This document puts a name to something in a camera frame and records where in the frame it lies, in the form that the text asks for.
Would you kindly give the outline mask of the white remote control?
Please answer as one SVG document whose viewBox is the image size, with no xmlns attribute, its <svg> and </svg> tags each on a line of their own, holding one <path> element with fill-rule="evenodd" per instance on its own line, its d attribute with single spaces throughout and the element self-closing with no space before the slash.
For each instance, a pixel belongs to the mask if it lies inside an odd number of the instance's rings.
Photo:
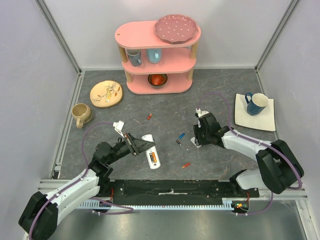
<svg viewBox="0 0 320 240">
<path fill-rule="evenodd" d="M 143 135 L 142 140 L 155 142 L 151 134 Z M 161 166 L 161 163 L 160 163 L 160 159 L 159 159 L 156 147 L 155 146 L 151 147 L 145 153 L 146 153 L 146 157 L 147 157 L 147 161 L 150 169 L 152 170 L 158 169 Z"/>
</svg>

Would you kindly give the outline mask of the white battery cover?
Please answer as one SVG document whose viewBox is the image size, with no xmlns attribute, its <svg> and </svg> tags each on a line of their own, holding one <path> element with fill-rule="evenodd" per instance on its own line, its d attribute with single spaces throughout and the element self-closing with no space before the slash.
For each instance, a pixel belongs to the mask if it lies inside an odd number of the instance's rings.
<svg viewBox="0 0 320 240">
<path fill-rule="evenodd" d="M 198 143 L 198 140 L 195 137 L 192 137 L 190 141 L 197 147 L 200 148 L 202 145 Z"/>
</svg>

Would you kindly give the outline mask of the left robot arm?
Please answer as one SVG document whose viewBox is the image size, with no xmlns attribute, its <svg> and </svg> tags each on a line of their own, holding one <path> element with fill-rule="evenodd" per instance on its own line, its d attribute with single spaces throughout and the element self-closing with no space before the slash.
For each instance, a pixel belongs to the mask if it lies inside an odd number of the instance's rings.
<svg viewBox="0 0 320 240">
<path fill-rule="evenodd" d="M 48 193 L 34 193 L 19 218 L 18 224 L 30 240 L 49 239 L 61 221 L 84 201 L 110 191 L 111 164 L 131 154 L 137 156 L 155 147 L 154 138 L 146 134 L 135 138 L 130 133 L 114 146 L 99 143 L 88 167 L 62 187 Z"/>
</svg>

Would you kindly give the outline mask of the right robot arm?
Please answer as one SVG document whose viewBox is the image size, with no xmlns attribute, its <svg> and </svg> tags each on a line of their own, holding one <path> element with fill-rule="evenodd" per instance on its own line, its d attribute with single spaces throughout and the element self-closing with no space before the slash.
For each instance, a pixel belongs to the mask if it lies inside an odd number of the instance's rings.
<svg viewBox="0 0 320 240">
<path fill-rule="evenodd" d="M 241 153 L 257 162 L 255 170 L 241 170 L 229 180 L 229 191 L 235 197 L 248 189 L 268 188 L 274 194 L 292 189 L 294 183 L 302 185 L 304 170 L 288 144 L 283 140 L 263 141 L 243 135 L 229 126 L 221 127 L 208 111 L 195 113 L 197 124 L 193 126 L 191 142 L 200 148 L 215 145 Z"/>
</svg>

